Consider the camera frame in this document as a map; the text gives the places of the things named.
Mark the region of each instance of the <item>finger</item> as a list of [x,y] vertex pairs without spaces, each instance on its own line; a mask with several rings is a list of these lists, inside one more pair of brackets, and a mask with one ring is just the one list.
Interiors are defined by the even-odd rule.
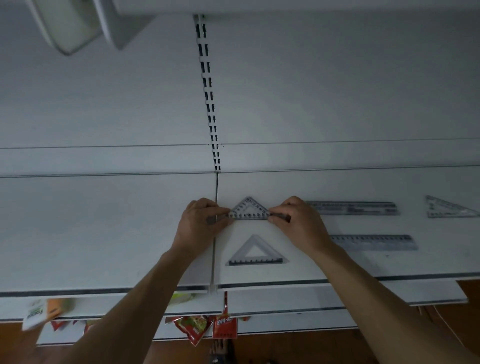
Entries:
[[217,207],[215,201],[209,200],[208,198],[202,197],[200,200],[195,202],[193,205],[194,208],[205,208],[205,207]]
[[235,220],[232,218],[223,218],[220,221],[217,221],[215,224],[211,226],[213,235],[216,236],[228,225],[233,224],[234,221]]
[[205,216],[226,215],[230,212],[228,207],[206,207],[202,209]]
[[185,210],[190,209],[190,207],[192,207],[195,202],[197,202],[197,200],[192,200],[192,201],[187,205],[187,207],[185,208]]
[[285,231],[285,229],[288,229],[289,227],[289,223],[278,216],[269,216],[268,222],[271,222],[282,231]]
[[269,208],[268,211],[273,212],[274,214],[295,216],[297,208],[293,205],[279,205]]
[[282,205],[301,205],[304,203],[305,201],[303,201],[301,198],[296,196],[291,196],[287,198],[284,202],[282,202]]

